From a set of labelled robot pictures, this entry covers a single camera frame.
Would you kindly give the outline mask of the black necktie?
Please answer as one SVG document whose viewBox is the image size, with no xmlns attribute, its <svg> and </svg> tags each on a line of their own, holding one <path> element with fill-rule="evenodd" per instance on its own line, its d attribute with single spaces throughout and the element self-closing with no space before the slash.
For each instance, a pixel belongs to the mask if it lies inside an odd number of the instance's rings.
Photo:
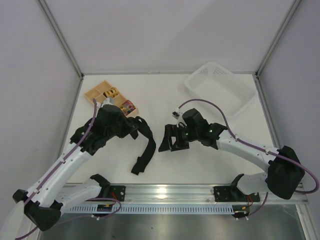
<svg viewBox="0 0 320 240">
<path fill-rule="evenodd" d="M 143 153 L 137 157 L 136 163 L 131 169 L 131 173 L 138 176 L 143 173 L 153 158 L 156 151 L 156 142 L 153 132 L 148 123 L 140 116 L 128 118 L 135 126 L 135 130 L 130 133 L 131 137 L 135 140 L 139 133 L 147 139 L 147 145 Z"/>
</svg>

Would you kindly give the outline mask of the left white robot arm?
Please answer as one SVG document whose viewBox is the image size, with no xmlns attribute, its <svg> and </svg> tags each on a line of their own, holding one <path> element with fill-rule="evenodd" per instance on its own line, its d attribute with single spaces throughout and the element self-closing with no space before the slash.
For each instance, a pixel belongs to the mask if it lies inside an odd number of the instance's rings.
<svg viewBox="0 0 320 240">
<path fill-rule="evenodd" d="M 66 152 L 51 168 L 27 190 L 18 189 L 12 196 L 15 202 L 24 202 L 24 214 L 41 230 L 47 231 L 62 214 L 90 199 L 106 198 L 110 182 L 99 174 L 70 191 L 62 188 L 71 176 L 113 137 L 138 136 L 139 121 L 126 117 L 122 110 L 106 104 L 94 111 L 94 116 L 78 128 L 70 138 Z"/>
</svg>

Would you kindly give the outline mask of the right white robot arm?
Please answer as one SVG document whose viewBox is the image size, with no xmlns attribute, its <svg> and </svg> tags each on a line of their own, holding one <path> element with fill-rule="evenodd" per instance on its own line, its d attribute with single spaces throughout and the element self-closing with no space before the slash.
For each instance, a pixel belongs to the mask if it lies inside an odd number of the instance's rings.
<svg viewBox="0 0 320 240">
<path fill-rule="evenodd" d="M 230 184 L 232 189 L 244 195 L 271 192 L 289 200 L 305 175 L 305 171 L 298 167 L 300 162 L 295 151 L 288 146 L 274 148 L 276 155 L 272 155 L 272 151 L 261 144 L 232 136 L 226 126 L 208 123 L 194 108 L 183 113 L 180 119 L 177 124 L 165 125 L 159 152 L 186 150 L 191 142 L 198 141 L 203 146 L 249 161 L 262 172 L 239 174 Z"/>
</svg>

